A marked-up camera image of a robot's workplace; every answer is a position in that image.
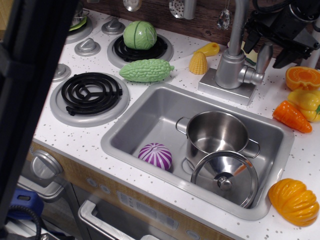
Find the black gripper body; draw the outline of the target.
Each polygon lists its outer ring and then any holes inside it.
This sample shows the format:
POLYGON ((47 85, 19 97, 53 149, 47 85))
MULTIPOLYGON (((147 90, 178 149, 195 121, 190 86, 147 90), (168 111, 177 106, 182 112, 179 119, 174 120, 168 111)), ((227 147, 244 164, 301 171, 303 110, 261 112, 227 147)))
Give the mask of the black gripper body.
POLYGON ((261 25, 262 37, 283 48, 298 46, 320 49, 320 43, 306 29, 307 21, 282 10, 275 13, 253 11, 246 25, 261 25))

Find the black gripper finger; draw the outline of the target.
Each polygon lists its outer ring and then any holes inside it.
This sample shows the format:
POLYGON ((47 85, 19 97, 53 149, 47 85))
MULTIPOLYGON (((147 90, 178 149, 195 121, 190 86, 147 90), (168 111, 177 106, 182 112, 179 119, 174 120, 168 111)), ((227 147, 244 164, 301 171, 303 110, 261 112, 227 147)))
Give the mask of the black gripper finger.
POLYGON ((262 37, 262 33, 261 33, 262 26, 259 24, 246 25, 245 29, 248 35, 247 35, 243 50, 245 53, 248 54, 254 49, 254 47, 260 41, 260 38, 262 37))
POLYGON ((304 46, 291 46, 284 47, 279 53, 273 54, 275 62, 272 67, 274 69, 282 69, 287 65, 295 62, 298 59, 307 60, 313 51, 317 51, 318 48, 304 47, 304 46))

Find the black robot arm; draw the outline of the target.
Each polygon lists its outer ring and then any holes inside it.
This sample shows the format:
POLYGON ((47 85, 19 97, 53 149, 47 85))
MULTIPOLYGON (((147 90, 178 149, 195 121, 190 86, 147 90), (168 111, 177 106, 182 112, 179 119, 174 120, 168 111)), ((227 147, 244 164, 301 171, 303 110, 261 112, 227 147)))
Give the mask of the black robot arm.
POLYGON ((282 48, 273 67, 281 69, 297 59, 308 59, 320 43, 306 29, 320 17, 318 0, 285 0, 271 6, 259 6, 245 24, 247 39, 244 51, 249 53, 261 37, 267 38, 282 48))

